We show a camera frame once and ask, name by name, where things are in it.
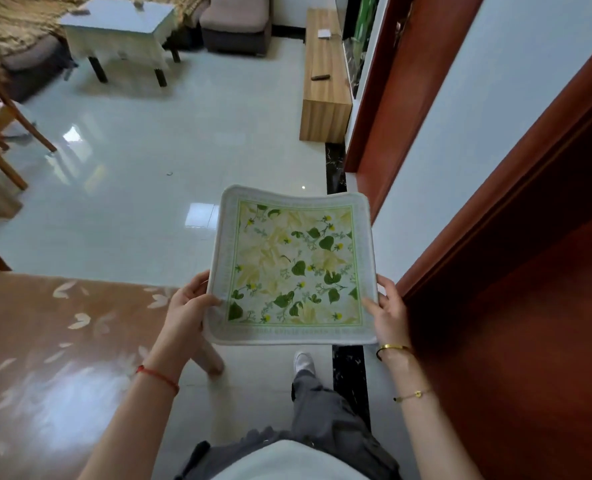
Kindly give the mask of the person's left hand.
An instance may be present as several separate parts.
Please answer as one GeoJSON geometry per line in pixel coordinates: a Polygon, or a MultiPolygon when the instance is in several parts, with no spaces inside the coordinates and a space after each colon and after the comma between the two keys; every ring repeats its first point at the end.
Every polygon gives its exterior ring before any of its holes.
{"type": "Polygon", "coordinates": [[[203,315],[194,313],[194,297],[207,292],[210,271],[196,274],[170,299],[164,325],[143,366],[177,384],[186,364],[201,348],[203,315]]]}

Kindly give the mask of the floral green square mat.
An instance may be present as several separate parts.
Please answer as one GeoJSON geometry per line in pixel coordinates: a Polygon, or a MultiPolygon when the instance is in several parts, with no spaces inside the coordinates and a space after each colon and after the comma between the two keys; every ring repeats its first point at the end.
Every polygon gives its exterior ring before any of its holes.
{"type": "Polygon", "coordinates": [[[222,346],[377,342],[362,298],[378,298],[370,205],[361,193],[222,194],[203,334],[222,346]]]}

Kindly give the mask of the person's left forearm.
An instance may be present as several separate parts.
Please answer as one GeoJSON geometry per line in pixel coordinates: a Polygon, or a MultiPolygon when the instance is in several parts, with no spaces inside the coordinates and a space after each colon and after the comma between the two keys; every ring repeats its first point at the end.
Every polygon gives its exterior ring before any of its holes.
{"type": "Polygon", "coordinates": [[[77,480],[151,480],[178,391],[142,367],[77,480]]]}

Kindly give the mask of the person's right forearm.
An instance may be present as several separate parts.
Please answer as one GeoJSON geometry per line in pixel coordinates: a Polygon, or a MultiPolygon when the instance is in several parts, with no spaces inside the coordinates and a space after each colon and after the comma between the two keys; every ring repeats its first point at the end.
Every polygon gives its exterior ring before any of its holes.
{"type": "Polygon", "coordinates": [[[484,480],[414,355],[381,355],[395,384],[398,405],[421,480],[484,480]]]}

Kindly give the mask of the gold bangle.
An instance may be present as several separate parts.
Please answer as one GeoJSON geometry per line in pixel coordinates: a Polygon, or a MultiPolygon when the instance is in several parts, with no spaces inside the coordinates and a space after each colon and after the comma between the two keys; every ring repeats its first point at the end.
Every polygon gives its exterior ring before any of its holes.
{"type": "Polygon", "coordinates": [[[398,344],[383,344],[381,345],[378,350],[376,351],[375,355],[377,357],[377,359],[382,362],[383,359],[381,357],[381,355],[383,354],[383,352],[385,351],[389,351],[389,350],[396,350],[396,351],[401,351],[410,355],[414,355],[414,350],[412,347],[409,346],[405,346],[405,345],[398,345],[398,344]]]}

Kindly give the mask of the white shoe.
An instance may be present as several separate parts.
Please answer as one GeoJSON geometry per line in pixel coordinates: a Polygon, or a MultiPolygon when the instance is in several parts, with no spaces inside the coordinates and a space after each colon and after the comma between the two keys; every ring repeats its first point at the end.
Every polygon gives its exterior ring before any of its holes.
{"type": "Polygon", "coordinates": [[[316,377],[315,364],[310,353],[304,351],[296,352],[293,359],[293,373],[294,377],[297,377],[299,374],[316,377]]]}

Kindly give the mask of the grey trousers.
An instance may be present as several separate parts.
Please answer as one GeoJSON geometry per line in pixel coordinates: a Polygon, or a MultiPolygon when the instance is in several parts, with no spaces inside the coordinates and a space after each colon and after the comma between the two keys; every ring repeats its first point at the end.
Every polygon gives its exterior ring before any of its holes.
{"type": "Polygon", "coordinates": [[[403,480],[396,459],[371,434],[337,392],[317,377],[299,374],[292,382],[293,419],[289,430],[252,429],[230,444],[196,445],[174,480],[212,480],[237,460],[280,440],[328,453],[369,480],[403,480]]]}

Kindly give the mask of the red-brown wooden door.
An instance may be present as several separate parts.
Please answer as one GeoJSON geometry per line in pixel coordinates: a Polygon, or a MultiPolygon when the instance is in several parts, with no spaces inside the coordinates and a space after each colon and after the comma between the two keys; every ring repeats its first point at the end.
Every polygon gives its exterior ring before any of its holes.
{"type": "Polygon", "coordinates": [[[592,480],[592,55],[397,287],[487,480],[592,480]]]}

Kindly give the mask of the brown table with petal print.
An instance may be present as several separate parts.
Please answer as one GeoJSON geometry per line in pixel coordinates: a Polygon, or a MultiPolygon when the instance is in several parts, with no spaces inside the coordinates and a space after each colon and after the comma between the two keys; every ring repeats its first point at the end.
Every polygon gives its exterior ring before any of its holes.
{"type": "Polygon", "coordinates": [[[75,480],[175,287],[0,271],[0,480],[75,480]]]}

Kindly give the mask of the white shirt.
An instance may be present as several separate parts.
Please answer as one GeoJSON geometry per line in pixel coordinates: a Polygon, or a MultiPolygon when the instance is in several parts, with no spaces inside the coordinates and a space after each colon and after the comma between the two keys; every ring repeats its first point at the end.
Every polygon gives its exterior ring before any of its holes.
{"type": "Polygon", "coordinates": [[[334,456],[280,440],[237,460],[212,480],[369,480],[334,456]]]}

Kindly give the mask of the long wooden bench cabinet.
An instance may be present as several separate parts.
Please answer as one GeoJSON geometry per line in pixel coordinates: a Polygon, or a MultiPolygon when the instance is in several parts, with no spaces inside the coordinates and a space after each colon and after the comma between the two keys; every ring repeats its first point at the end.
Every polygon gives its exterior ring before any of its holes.
{"type": "Polygon", "coordinates": [[[343,143],[353,98],[335,9],[308,8],[305,48],[299,138],[317,143],[343,143]],[[331,39],[318,39],[319,29],[330,29],[331,39]],[[311,76],[321,74],[331,74],[331,80],[310,80],[311,76]]]}

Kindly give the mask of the pink upholstered seat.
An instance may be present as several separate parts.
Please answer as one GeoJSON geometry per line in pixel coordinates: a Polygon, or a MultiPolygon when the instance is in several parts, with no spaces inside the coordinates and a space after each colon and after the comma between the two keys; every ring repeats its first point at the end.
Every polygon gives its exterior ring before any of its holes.
{"type": "Polygon", "coordinates": [[[264,57],[272,30],[272,0],[210,0],[200,16],[204,47],[209,52],[264,57]]]}

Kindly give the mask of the coffee table with white cloth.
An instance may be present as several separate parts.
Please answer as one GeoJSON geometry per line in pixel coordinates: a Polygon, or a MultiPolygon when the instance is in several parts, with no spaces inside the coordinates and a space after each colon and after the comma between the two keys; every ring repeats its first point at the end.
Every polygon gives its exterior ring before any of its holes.
{"type": "Polygon", "coordinates": [[[102,84],[108,83],[100,61],[103,57],[148,64],[159,87],[167,87],[164,44],[179,26],[172,4],[89,0],[82,7],[91,14],[66,14],[59,21],[75,64],[87,60],[102,84]]]}

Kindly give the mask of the sofa with brown patterned cover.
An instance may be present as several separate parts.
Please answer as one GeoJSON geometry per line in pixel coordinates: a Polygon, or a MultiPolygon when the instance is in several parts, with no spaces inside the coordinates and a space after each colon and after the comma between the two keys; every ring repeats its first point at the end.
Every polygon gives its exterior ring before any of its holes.
{"type": "MultiPolygon", "coordinates": [[[[27,101],[66,69],[71,55],[59,21],[87,1],[0,0],[0,75],[13,100],[27,101]]],[[[174,6],[177,29],[164,49],[177,55],[202,45],[199,19],[210,0],[144,1],[174,6]]]]}

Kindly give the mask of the red-brown door frame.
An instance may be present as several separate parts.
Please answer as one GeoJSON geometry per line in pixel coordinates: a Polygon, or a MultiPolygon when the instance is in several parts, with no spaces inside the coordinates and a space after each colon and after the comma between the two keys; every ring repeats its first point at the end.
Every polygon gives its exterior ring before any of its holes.
{"type": "Polygon", "coordinates": [[[344,170],[379,215],[483,0],[388,0],[344,170]]]}

